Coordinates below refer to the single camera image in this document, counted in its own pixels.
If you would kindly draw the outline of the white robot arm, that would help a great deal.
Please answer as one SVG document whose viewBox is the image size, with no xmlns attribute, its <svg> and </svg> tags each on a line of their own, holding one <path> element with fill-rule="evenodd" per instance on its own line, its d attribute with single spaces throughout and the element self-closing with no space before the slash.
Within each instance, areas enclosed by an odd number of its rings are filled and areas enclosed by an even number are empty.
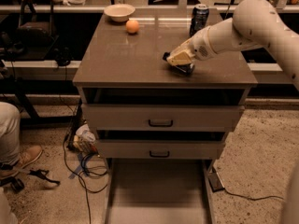
<svg viewBox="0 0 299 224">
<path fill-rule="evenodd" d="M 164 54 L 172 66 L 192 65 L 227 51 L 264 48 L 299 89 L 299 34 L 289 28 L 266 0 L 243 0 L 233 17 L 199 30 Z"/>
</svg>

